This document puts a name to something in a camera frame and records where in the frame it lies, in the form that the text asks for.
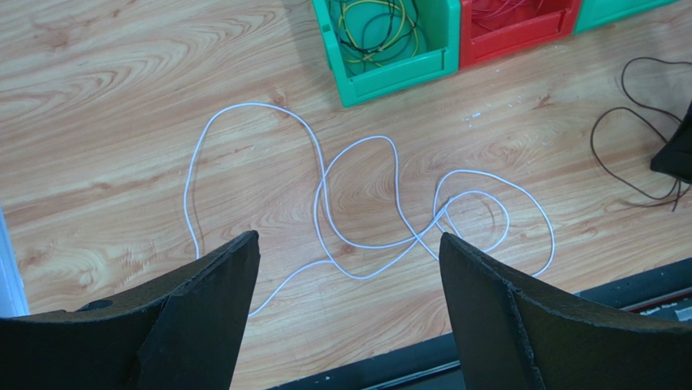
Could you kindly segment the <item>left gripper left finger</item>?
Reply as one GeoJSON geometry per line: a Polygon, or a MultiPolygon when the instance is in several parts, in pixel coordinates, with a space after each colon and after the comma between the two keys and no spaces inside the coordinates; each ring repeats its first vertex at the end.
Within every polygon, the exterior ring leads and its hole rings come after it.
{"type": "Polygon", "coordinates": [[[75,311],[1,321],[4,389],[227,389],[261,255],[247,231],[75,311]]]}

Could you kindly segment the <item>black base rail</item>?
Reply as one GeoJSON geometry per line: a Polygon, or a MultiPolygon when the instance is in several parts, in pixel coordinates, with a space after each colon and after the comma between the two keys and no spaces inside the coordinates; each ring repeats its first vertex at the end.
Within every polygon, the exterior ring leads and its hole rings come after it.
{"type": "MultiPolygon", "coordinates": [[[[691,322],[691,261],[680,260],[617,279],[577,293],[580,298],[654,319],[691,322]]],[[[520,368],[512,333],[506,323],[491,325],[493,337],[481,329],[487,309],[463,320],[453,331],[376,357],[366,358],[303,379],[282,384],[283,389],[464,389],[465,377],[498,372],[508,358],[520,368]]]]}

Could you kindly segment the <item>green plastic bin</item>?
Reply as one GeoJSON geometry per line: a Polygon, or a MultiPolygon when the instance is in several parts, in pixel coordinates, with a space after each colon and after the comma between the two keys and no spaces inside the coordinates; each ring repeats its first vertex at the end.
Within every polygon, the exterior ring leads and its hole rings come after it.
{"type": "Polygon", "coordinates": [[[677,0],[583,0],[573,33],[583,33],[677,0]]]}
{"type": "Polygon", "coordinates": [[[313,8],[346,107],[459,68],[458,1],[315,1],[313,8]]]}

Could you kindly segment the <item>left green plastic bin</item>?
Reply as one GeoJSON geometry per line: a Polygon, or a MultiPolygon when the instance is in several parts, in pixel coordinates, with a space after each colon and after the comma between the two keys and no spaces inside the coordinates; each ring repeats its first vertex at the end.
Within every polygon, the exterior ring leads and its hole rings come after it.
{"type": "Polygon", "coordinates": [[[458,1],[315,1],[313,8],[346,107],[459,68],[458,1]]]}

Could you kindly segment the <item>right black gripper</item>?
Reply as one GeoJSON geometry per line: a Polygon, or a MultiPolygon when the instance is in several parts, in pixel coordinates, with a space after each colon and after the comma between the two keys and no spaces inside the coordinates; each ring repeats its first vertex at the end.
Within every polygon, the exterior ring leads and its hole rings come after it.
{"type": "Polygon", "coordinates": [[[691,106],[676,132],[651,160],[650,169],[691,184],[691,106]]]}

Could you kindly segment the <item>right green plastic bin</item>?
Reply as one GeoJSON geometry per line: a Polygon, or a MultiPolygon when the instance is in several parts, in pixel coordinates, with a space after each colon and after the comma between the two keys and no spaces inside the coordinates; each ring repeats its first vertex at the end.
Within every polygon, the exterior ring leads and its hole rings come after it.
{"type": "Polygon", "coordinates": [[[573,33],[583,33],[677,0],[583,0],[573,33]]]}

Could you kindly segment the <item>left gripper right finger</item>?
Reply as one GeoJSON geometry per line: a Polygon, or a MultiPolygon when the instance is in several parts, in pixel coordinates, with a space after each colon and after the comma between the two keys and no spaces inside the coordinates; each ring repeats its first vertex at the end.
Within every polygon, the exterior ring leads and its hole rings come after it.
{"type": "Polygon", "coordinates": [[[503,264],[451,233],[439,267],[452,331],[486,308],[481,329],[506,323],[520,368],[501,369],[468,389],[688,389],[691,326],[601,305],[503,264]]]}

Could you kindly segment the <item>red plastic bin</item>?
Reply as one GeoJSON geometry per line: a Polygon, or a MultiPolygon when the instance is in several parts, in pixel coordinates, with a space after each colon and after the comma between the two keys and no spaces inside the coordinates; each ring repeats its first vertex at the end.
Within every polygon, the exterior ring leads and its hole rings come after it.
{"type": "Polygon", "coordinates": [[[580,1],[461,1],[459,67],[467,68],[567,37],[580,1]]]}

